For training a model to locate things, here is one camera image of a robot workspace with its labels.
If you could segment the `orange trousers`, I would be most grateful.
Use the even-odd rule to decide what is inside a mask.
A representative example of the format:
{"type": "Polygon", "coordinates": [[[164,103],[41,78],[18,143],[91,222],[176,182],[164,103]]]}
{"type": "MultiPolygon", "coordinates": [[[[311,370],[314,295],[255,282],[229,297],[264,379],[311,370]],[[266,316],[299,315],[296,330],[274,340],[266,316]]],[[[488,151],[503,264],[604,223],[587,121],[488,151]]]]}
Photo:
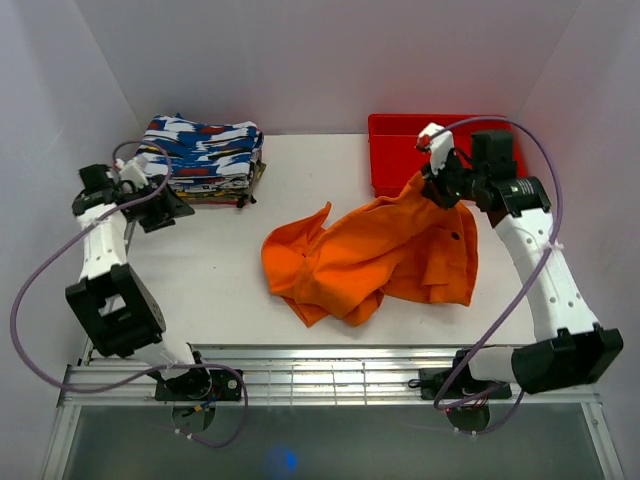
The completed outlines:
{"type": "Polygon", "coordinates": [[[438,207],[414,175],[396,197],[381,196],[332,225],[332,206],[280,226],[261,260],[271,294],[308,327],[333,316],[366,323],[387,296],[421,304],[472,301],[478,233],[463,204],[438,207]]]}

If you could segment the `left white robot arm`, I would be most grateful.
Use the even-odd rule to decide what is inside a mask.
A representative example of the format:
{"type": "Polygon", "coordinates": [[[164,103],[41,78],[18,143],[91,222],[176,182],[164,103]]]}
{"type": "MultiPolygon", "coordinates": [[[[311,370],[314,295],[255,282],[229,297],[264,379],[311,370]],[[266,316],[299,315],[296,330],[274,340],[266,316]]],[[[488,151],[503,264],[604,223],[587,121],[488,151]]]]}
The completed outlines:
{"type": "Polygon", "coordinates": [[[201,399],[212,387],[212,376],[188,343],[167,340],[159,304],[128,261],[127,228],[139,224],[146,233],[191,216],[193,208],[163,182],[135,163],[114,176],[103,164],[79,172],[82,191],[72,203],[81,228],[83,268],[77,283],[65,290],[66,300],[98,352],[138,358],[164,366],[153,378],[172,394],[201,399]]]}

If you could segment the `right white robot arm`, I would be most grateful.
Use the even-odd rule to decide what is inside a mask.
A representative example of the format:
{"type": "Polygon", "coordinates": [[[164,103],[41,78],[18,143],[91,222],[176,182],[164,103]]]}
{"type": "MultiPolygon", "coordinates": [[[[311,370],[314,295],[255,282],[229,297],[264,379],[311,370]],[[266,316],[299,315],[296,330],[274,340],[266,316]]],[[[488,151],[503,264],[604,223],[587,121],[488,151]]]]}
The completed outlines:
{"type": "Polygon", "coordinates": [[[534,343],[518,348],[480,345],[457,352],[451,368],[425,385],[436,399],[475,397],[499,383],[528,394],[598,381],[623,349],[617,329],[605,329],[581,295],[557,241],[560,205],[535,177],[519,177],[508,130],[475,132],[469,156],[435,123],[417,137],[430,159],[422,194],[439,207],[473,202],[505,245],[522,282],[534,343]]]}

